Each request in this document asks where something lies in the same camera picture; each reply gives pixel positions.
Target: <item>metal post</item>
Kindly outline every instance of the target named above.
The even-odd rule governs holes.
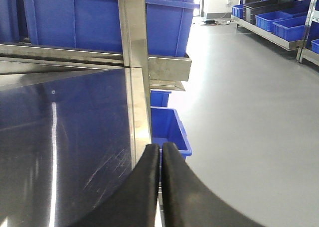
[[[302,61],[303,61],[303,52],[306,49],[308,36],[309,36],[309,32],[310,32],[310,27],[311,27],[311,24],[313,22],[313,16],[314,16],[314,13],[316,10],[316,4],[317,4],[317,0],[311,0],[307,19],[306,19],[307,28],[306,28],[305,33],[304,33],[304,43],[301,47],[299,47],[298,53],[297,53],[297,60],[300,63],[302,63]]]
[[[132,154],[136,163],[145,144],[151,142],[151,99],[145,0],[118,0],[123,45],[124,66],[127,69],[128,92],[131,89],[133,121]]]

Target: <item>stainless steel shelving rack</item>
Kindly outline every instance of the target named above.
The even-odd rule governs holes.
[[[150,89],[183,90],[181,81],[188,81],[191,59],[149,56],[145,0],[118,4],[123,54],[0,44],[0,75],[125,69],[134,166],[151,143]]]
[[[240,4],[243,4],[243,3],[246,3],[247,0],[239,0],[239,3]],[[312,21],[312,15],[313,15],[313,12],[315,10],[315,6],[316,6],[316,2],[317,0],[311,0],[311,3],[310,3],[310,7],[309,7],[309,12],[308,12],[308,16],[307,16],[307,21],[306,21],[306,25],[307,25],[307,32],[305,33],[304,35],[304,39],[302,40],[298,40],[298,41],[293,41],[293,42],[288,42],[284,39],[281,39],[277,36],[275,36],[274,34],[272,33],[269,33],[261,28],[258,28],[257,26],[255,25],[252,25],[242,19],[239,19],[235,16],[232,16],[232,20],[237,23],[237,26],[242,26],[256,34],[258,34],[259,36],[262,36],[264,37],[265,39],[268,39],[269,41],[279,45],[280,47],[288,50],[288,51],[292,51],[292,50],[299,50],[298,52],[298,56],[297,56],[297,59],[299,60],[300,59],[300,56],[301,56],[301,51],[304,47],[304,44],[305,44],[305,39],[306,39],[306,36],[307,36],[307,33],[309,32],[309,28],[310,28],[310,25],[311,25],[311,21]]]
[[[316,10],[316,4],[317,0],[314,1],[314,7],[311,10],[310,16],[309,16],[309,27],[307,29],[307,33],[305,36],[305,41],[302,49],[299,49],[298,52],[298,60],[300,63],[302,63],[303,59],[306,59],[316,65],[319,65],[319,54],[313,52],[312,50],[307,48],[307,41],[308,41],[308,36],[310,34],[310,27],[313,22],[319,23],[319,11]]]

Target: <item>gray floor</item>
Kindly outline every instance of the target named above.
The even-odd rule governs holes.
[[[186,92],[193,156],[218,196],[268,227],[319,227],[319,73],[231,24],[192,27]]]

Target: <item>shelf rack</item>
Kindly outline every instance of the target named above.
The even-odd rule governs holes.
[[[248,30],[250,30],[251,32],[254,32],[255,34],[259,35],[259,36],[262,36],[263,38],[265,39],[268,39],[269,41],[279,45],[280,47],[288,50],[288,51],[291,51],[291,50],[296,50],[298,49],[299,47],[301,47],[304,43],[303,40],[298,40],[298,41],[293,41],[293,42],[288,42],[278,36],[275,36],[274,34],[272,33],[269,33],[251,23],[248,23],[240,18],[237,18],[235,16],[232,16],[232,20],[234,22],[237,23],[237,25],[240,25]]]
[[[250,2],[251,0],[239,0],[239,3],[243,4],[243,3],[247,3],[247,1]],[[242,27],[252,31],[253,33],[256,33],[259,36],[264,37],[265,39],[277,44],[278,46],[280,46],[288,51],[298,50],[297,59],[299,60],[300,56],[301,56],[302,49],[306,43],[306,37],[309,33],[309,29],[310,29],[311,21],[312,21],[312,16],[313,16],[313,13],[315,11],[316,2],[317,2],[317,0],[311,0],[308,16],[307,16],[307,20],[306,20],[307,31],[304,34],[304,38],[302,40],[298,40],[298,41],[288,42],[288,41],[286,41],[286,40],[284,40],[284,39],[282,39],[282,38],[280,38],[272,33],[269,33],[267,31],[255,26],[255,25],[252,25],[252,24],[250,24],[242,19],[239,19],[237,17],[234,17],[234,16],[232,16],[232,20],[235,23],[237,23],[237,27],[242,26]]]
[[[308,29],[307,29],[307,32],[306,32],[306,35],[305,35],[305,40],[304,40],[304,44],[302,46],[301,49],[299,49],[298,51],[298,61],[300,63],[302,63],[303,59],[306,59],[316,65],[319,65],[319,54],[313,52],[312,50],[308,49],[307,48],[307,42],[308,42],[308,37],[310,35],[310,32],[311,32],[311,25],[313,22],[316,22],[316,23],[319,23],[319,11],[316,10],[316,6],[317,6],[317,2],[318,0],[314,0],[313,1],[313,7],[312,7],[312,10],[309,11],[309,26],[308,26]]]

